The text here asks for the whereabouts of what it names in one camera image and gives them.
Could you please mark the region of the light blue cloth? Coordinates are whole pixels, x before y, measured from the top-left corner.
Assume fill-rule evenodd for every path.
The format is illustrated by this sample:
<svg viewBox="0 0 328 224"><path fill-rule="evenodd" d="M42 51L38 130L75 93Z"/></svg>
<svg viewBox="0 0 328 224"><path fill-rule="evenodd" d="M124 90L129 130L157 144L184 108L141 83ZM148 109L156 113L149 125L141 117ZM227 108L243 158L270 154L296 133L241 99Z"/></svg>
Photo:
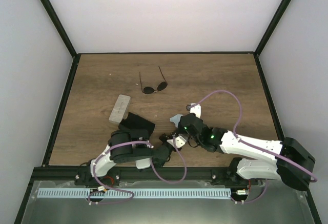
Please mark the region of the light blue cloth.
<svg viewBox="0 0 328 224"><path fill-rule="evenodd" d="M172 122L175 125L175 127L178 128L178 125L179 125L179 122L180 122L180 119L182 116L183 116L182 114L177 114L170 118L170 122Z"/></svg>

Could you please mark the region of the black geometric glasses case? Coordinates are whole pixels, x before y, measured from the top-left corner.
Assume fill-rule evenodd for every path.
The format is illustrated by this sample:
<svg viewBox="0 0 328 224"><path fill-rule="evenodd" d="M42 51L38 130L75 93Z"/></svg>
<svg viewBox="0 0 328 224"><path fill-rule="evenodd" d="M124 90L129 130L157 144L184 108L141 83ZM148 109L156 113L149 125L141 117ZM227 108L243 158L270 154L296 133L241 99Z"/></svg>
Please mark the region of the black geometric glasses case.
<svg viewBox="0 0 328 224"><path fill-rule="evenodd" d="M151 136L154 132L155 124L137 114L129 112L127 118L119 123L118 128L121 130L147 130Z"/></svg>

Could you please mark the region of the round black sunglasses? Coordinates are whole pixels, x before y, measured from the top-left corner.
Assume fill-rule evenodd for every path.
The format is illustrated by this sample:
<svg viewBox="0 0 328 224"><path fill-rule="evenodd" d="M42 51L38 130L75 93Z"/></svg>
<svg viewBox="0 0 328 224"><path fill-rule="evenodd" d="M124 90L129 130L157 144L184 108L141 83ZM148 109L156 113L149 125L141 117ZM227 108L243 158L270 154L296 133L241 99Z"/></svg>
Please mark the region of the round black sunglasses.
<svg viewBox="0 0 328 224"><path fill-rule="evenodd" d="M161 78L162 81L160 83L158 83L158 85L155 87L154 85L149 86L149 85L144 85L142 82L142 75L141 72L139 72L139 83L140 83L140 88L141 88L141 92L143 94L149 95L149 94L154 94L154 93L158 93L160 91L163 91L164 89L167 88L168 86L168 82L162 72L162 69L160 66L158 66L159 72L161 74Z"/></svg>

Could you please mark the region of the grey glasses case green lining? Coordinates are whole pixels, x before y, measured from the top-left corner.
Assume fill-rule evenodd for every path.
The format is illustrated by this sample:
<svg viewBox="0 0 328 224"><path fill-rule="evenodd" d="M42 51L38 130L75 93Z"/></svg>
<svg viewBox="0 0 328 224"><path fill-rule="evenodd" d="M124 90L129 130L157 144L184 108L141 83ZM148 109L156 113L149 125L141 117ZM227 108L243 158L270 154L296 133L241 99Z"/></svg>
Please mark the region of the grey glasses case green lining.
<svg viewBox="0 0 328 224"><path fill-rule="evenodd" d="M109 122L119 124L128 114L131 97L120 94L109 116Z"/></svg>

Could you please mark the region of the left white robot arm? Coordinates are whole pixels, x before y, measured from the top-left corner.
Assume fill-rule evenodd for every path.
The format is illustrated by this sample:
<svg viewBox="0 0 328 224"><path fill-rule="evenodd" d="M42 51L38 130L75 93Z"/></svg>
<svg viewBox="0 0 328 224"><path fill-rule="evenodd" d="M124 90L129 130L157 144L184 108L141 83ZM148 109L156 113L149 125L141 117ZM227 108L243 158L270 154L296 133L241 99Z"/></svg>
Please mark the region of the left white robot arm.
<svg viewBox="0 0 328 224"><path fill-rule="evenodd" d="M151 165L156 168L163 167L175 150L173 137L162 135L162 145L155 149L149 145L149 138L150 133L145 129L114 131L102 154L90 161L87 180L93 185L101 184L107 172L116 164L135 162L139 170Z"/></svg>

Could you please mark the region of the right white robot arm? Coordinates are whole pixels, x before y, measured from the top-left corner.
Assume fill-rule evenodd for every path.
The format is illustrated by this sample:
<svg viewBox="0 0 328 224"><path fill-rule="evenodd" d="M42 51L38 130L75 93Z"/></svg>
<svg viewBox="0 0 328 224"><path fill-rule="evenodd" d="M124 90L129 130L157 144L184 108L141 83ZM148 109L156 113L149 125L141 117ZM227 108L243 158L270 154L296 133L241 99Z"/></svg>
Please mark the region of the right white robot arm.
<svg viewBox="0 0 328 224"><path fill-rule="evenodd" d="M177 128L176 139L168 143L181 148L187 138L211 153L236 154L228 180L238 185L245 179L274 179L298 191L306 191L314 180L314 157L295 139L262 140L242 136L223 128L208 127L194 113L170 118Z"/></svg>

